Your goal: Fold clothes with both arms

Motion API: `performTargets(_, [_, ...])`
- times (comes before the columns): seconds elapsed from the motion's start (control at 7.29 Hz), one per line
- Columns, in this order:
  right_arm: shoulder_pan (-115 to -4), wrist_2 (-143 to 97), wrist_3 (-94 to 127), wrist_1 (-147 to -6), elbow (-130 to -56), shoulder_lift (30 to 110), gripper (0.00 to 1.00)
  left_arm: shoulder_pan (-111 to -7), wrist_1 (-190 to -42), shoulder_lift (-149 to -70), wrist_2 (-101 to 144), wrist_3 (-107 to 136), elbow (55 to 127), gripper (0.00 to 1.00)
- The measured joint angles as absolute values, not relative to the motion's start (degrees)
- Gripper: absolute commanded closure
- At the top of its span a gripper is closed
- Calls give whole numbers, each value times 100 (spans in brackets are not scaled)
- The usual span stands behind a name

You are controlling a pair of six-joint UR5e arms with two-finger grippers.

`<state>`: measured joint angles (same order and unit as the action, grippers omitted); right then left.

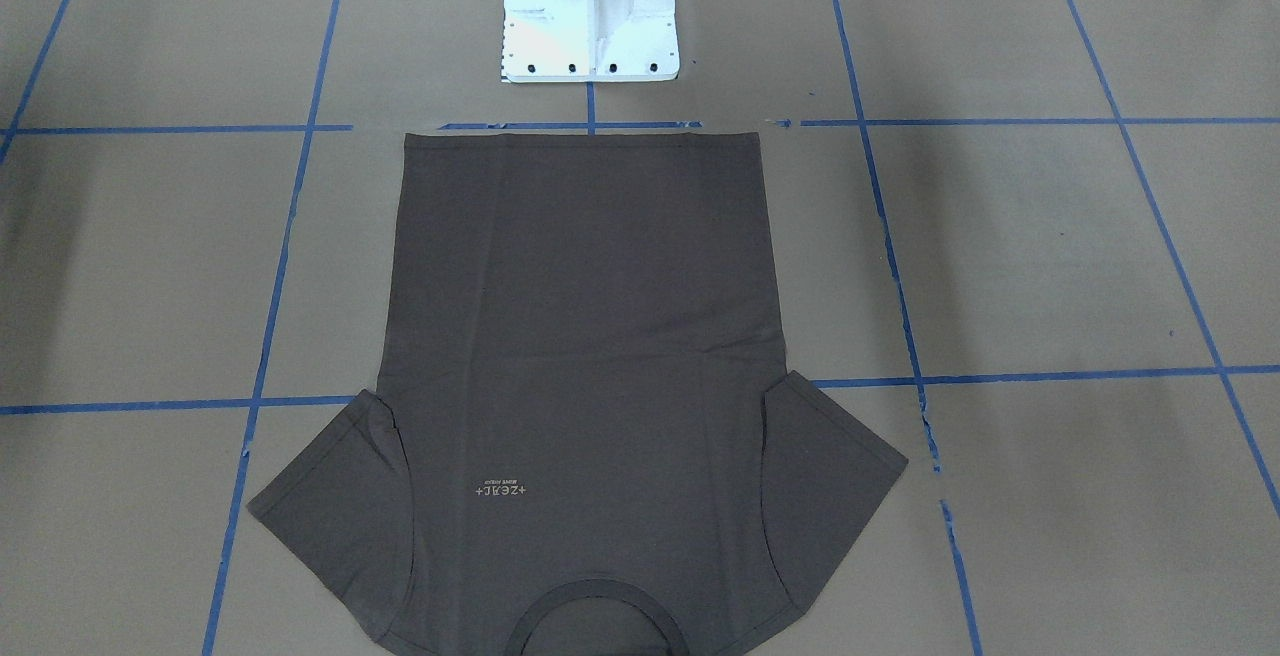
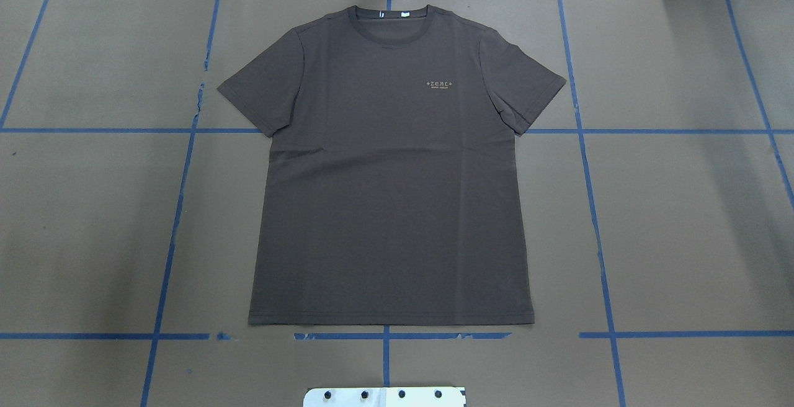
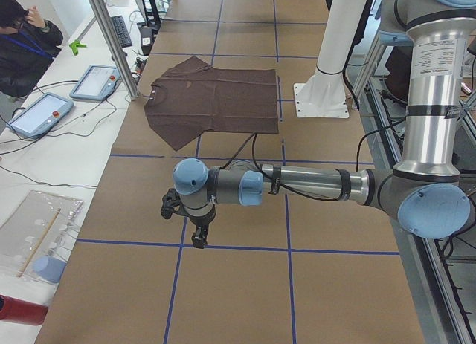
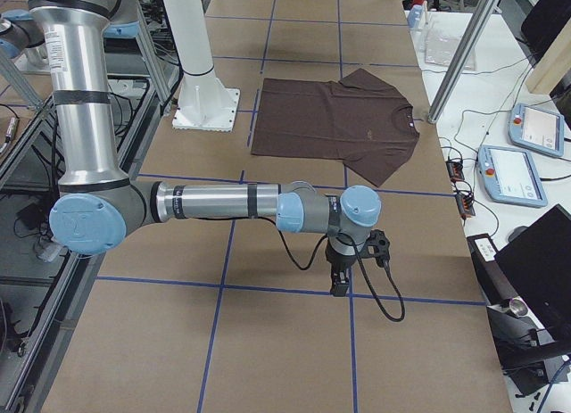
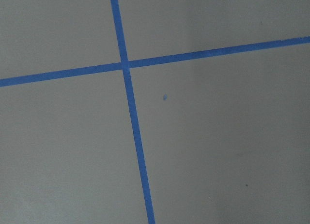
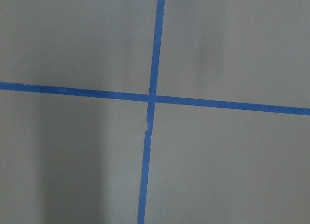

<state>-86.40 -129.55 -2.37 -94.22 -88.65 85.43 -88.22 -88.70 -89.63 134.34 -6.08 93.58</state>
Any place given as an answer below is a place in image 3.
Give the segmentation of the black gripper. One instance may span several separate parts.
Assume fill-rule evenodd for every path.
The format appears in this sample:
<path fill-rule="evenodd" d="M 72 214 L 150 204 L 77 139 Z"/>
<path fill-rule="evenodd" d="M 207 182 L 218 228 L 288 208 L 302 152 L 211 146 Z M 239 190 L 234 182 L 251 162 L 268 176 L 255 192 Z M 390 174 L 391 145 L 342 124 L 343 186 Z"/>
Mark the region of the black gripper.
<path fill-rule="evenodd" d="M 195 232 L 191 241 L 194 247 L 206 248 L 208 245 L 208 230 L 210 223 L 216 217 L 215 209 L 205 209 L 203 211 L 186 209 L 187 217 L 195 225 Z"/>

